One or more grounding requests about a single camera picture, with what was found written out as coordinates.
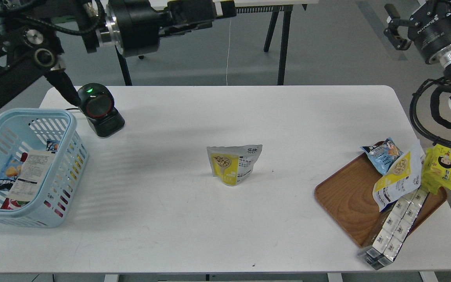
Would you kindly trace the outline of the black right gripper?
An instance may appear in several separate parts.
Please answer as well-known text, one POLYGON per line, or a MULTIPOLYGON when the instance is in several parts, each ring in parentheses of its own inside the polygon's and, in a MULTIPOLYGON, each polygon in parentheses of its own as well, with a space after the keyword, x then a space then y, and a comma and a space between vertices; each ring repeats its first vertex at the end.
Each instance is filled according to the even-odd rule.
POLYGON ((427 0, 407 19, 392 4, 384 8, 390 17, 384 34, 396 50, 408 50, 413 44, 426 64, 451 64, 450 1, 427 0))

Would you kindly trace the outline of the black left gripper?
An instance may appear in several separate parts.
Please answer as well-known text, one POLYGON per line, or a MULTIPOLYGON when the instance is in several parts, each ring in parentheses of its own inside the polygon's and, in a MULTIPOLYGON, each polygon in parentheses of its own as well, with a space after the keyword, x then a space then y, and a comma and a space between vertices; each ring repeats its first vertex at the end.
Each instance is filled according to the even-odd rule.
POLYGON ((124 57, 156 52, 161 37, 208 28, 215 18, 237 15, 234 1, 211 0, 174 0, 161 11, 148 0, 110 0, 107 11, 124 57))

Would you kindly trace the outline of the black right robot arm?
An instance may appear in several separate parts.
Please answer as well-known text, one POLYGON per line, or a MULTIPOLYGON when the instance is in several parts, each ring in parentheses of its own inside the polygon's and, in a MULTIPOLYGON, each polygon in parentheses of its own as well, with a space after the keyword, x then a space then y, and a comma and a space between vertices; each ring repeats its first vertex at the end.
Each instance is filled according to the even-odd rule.
POLYGON ((396 50, 408 50, 414 44, 425 63, 439 63, 444 75, 439 79, 428 79, 413 94, 410 104, 410 119, 413 127, 435 144, 451 148, 451 141, 436 136, 426 129, 417 116, 417 102, 431 86, 436 86, 431 95, 431 116, 443 127, 451 130, 451 1, 427 0, 409 18, 401 18, 392 4, 386 4, 390 19, 384 30, 385 36, 396 50))

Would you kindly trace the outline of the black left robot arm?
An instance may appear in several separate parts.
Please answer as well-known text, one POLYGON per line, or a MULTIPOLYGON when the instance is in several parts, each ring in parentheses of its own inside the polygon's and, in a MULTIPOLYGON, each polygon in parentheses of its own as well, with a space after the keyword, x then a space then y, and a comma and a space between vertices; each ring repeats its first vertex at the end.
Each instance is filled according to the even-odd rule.
POLYGON ((171 0, 154 9, 148 0, 0 0, 0 109, 45 77, 70 104, 80 98, 61 62, 57 32, 80 36, 88 53, 115 44, 124 57, 155 52, 161 37, 211 27, 236 16, 232 0, 171 0))

